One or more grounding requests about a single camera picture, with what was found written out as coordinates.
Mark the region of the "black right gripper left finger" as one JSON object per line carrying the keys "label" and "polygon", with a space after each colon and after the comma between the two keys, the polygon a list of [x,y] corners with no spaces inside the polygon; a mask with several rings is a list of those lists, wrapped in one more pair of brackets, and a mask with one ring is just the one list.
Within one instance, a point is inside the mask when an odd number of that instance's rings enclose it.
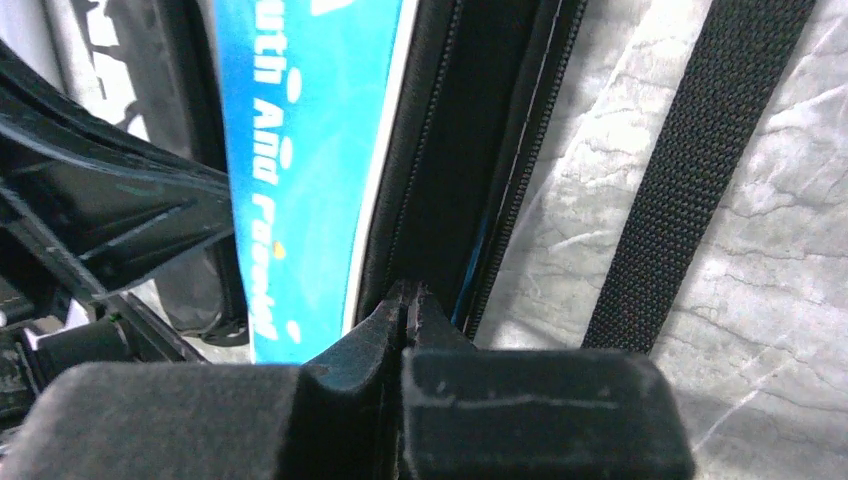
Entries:
{"label": "black right gripper left finger", "polygon": [[406,286],[303,365],[84,363],[36,401],[5,479],[393,479]]}

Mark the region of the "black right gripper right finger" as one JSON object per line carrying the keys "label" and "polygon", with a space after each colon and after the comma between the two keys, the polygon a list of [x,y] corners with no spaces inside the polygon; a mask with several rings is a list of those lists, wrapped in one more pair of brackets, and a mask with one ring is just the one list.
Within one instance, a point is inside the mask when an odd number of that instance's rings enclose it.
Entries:
{"label": "black right gripper right finger", "polygon": [[402,356],[407,479],[690,479],[671,387],[617,350],[486,350],[410,289]]}

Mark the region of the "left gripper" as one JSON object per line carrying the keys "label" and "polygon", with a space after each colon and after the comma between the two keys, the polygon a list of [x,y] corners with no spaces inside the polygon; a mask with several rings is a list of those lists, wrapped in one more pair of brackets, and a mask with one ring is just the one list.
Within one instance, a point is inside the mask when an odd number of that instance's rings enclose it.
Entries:
{"label": "left gripper", "polygon": [[227,178],[91,115],[1,50],[1,420],[86,362],[198,362],[132,289],[233,232]]}

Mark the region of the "blue racket cover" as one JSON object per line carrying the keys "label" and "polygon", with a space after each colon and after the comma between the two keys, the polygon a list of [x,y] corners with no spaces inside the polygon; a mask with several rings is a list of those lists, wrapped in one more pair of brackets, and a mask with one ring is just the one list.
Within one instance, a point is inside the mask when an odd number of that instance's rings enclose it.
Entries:
{"label": "blue racket cover", "polygon": [[[648,353],[812,10],[715,1],[583,346]],[[470,346],[582,1],[220,1],[228,171],[254,362],[366,322]]]}

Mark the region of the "black racket cover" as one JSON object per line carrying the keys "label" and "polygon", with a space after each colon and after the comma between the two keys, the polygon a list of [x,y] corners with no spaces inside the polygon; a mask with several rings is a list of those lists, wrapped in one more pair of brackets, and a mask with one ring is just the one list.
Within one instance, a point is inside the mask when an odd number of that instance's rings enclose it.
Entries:
{"label": "black racket cover", "polygon": [[[181,173],[224,175],[221,105],[200,3],[109,1],[105,14],[150,142],[177,156]],[[169,262],[154,280],[179,333],[218,347],[246,344],[247,306],[233,236]]]}

